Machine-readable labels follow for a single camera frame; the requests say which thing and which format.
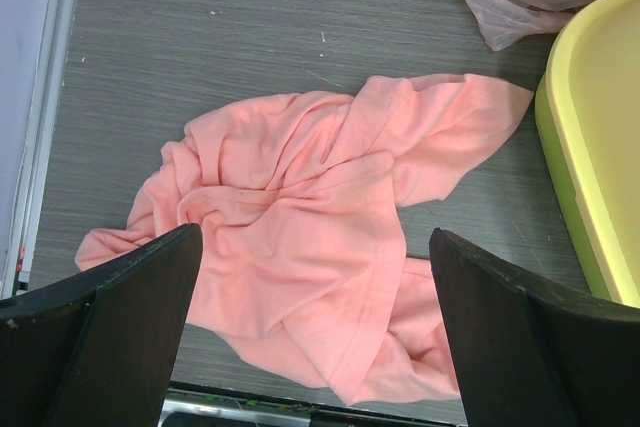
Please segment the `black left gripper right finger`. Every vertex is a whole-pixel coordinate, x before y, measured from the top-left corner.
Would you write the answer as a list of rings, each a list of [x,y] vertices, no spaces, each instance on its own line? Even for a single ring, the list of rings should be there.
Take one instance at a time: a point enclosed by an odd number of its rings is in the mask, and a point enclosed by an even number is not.
[[[432,274],[471,426],[636,426],[639,311],[435,229]]]

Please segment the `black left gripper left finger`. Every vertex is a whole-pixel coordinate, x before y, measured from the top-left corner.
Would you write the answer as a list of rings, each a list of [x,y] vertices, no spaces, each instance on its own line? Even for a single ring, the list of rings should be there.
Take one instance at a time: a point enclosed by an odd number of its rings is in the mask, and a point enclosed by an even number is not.
[[[154,426],[202,256],[196,224],[1,303],[4,426]]]

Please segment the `yellow green litter box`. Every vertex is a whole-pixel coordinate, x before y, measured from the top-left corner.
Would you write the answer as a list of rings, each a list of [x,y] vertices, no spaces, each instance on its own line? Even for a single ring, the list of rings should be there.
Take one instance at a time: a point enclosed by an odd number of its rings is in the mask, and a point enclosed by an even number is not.
[[[557,36],[535,120],[593,295],[639,304],[639,0],[596,0]]]

